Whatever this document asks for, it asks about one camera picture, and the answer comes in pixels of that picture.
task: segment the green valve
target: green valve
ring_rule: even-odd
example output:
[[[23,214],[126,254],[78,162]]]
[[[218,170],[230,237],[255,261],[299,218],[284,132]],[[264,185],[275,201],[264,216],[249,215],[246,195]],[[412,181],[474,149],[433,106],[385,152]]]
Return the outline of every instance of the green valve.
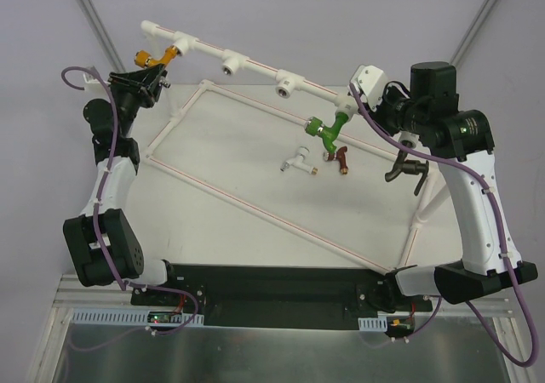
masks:
[[[344,112],[339,112],[335,116],[335,123],[331,127],[324,126],[324,123],[317,117],[311,117],[305,125],[305,132],[311,136],[318,136],[324,142],[324,148],[329,153],[334,153],[337,147],[333,142],[339,136],[342,126],[348,122],[348,115]]]

